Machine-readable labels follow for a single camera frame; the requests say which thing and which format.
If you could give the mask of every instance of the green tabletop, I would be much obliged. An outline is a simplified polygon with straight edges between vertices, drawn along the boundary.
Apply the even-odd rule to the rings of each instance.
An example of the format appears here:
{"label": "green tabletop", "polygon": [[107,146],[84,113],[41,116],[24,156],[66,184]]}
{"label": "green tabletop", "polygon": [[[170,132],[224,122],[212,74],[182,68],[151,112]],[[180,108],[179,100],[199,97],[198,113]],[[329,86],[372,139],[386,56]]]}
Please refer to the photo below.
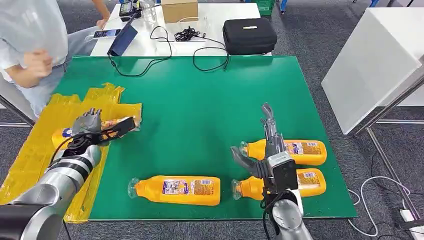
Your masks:
{"label": "green tabletop", "polygon": [[[117,59],[124,73],[138,74],[152,58]],[[220,56],[198,57],[213,67]],[[84,98],[103,83],[122,86],[121,103],[142,103],[139,132],[114,141],[89,220],[238,220],[260,219],[260,202],[234,200],[231,180],[249,173],[232,158],[230,146],[264,137],[261,105],[274,110],[285,139],[320,140],[328,157],[318,168],[327,189],[302,199],[306,218],[352,218],[357,213],[315,108],[296,57],[232,56],[226,71],[201,72],[192,57],[172,57],[153,65],[142,77],[124,77],[103,57],[77,57],[56,93]],[[156,175],[213,176],[221,180],[217,206],[155,203],[131,199],[129,181]]]}

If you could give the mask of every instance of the person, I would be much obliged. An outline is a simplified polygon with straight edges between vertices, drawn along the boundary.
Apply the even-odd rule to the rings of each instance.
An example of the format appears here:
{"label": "person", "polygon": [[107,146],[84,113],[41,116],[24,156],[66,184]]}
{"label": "person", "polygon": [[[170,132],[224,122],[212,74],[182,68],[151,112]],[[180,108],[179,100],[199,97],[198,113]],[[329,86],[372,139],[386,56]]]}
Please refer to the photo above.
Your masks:
{"label": "person", "polygon": [[86,37],[101,30],[110,16],[102,0],[92,2],[103,19],[68,34],[57,0],[0,0],[0,72],[23,93],[37,117],[72,56],[90,55],[96,41]]}

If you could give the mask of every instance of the green crate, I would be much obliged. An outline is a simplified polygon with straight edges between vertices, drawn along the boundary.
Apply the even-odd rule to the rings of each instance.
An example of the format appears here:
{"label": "green crate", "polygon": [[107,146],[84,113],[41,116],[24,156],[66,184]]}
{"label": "green crate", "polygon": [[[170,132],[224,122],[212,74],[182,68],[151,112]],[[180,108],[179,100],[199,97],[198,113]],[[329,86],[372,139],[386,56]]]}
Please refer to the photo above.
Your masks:
{"label": "green crate", "polygon": [[261,16],[271,16],[276,0],[251,0],[251,2],[257,4]]}

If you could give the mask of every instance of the smartphone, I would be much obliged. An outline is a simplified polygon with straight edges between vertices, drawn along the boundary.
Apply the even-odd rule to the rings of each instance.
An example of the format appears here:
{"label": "smartphone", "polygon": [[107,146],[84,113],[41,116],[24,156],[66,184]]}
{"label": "smartphone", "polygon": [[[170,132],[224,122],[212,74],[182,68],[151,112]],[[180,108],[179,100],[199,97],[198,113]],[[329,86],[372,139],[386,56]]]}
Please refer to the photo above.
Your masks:
{"label": "smartphone", "polygon": [[109,39],[118,36],[121,29],[95,31],[93,39]]}

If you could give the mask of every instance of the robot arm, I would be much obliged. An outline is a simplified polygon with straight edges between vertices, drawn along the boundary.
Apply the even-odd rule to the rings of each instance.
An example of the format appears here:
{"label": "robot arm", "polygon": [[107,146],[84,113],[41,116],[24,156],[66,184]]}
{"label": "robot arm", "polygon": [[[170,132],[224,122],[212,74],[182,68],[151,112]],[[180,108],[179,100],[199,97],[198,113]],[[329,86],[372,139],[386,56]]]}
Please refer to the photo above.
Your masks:
{"label": "robot arm", "polygon": [[57,154],[44,175],[29,190],[0,206],[0,239],[55,240],[65,212],[87,177],[99,164],[99,145],[136,127],[132,117],[101,130],[100,110],[77,118],[72,141]]}
{"label": "robot arm", "polygon": [[283,136],[277,133],[276,121],[268,103],[262,105],[262,112],[265,115],[265,119],[261,119],[266,139],[265,158],[254,161],[235,146],[230,148],[232,157],[253,176],[263,179],[264,217],[269,215],[277,239],[312,240],[302,220],[297,198],[291,191],[298,189],[295,161],[286,150]]}

